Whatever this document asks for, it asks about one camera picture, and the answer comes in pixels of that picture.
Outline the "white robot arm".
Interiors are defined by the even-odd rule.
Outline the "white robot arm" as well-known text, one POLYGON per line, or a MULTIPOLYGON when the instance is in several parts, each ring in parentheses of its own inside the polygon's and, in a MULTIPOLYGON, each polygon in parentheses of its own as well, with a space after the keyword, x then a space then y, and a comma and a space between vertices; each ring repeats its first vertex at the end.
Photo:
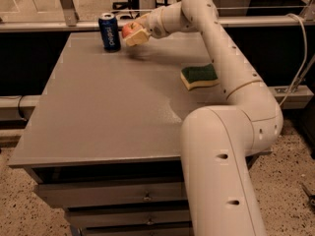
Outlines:
POLYGON ((194 236, 267 236, 246 158, 269 148, 283 127, 275 97, 218 19, 213 0, 181 0, 127 24, 134 46, 177 31, 197 30, 226 100, 183 121, 181 164, 194 236))

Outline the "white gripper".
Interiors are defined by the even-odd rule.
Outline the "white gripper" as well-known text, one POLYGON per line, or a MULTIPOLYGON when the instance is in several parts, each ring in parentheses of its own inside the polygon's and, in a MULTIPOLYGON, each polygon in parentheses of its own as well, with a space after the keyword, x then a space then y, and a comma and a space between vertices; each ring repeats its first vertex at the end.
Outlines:
POLYGON ((138 29, 129 33, 125 37, 125 42, 128 46, 146 43, 149 40, 150 35, 154 38, 166 37, 166 31, 161 20, 160 9, 155 9, 150 13, 138 17, 136 22, 142 26, 145 26, 146 29, 138 29))

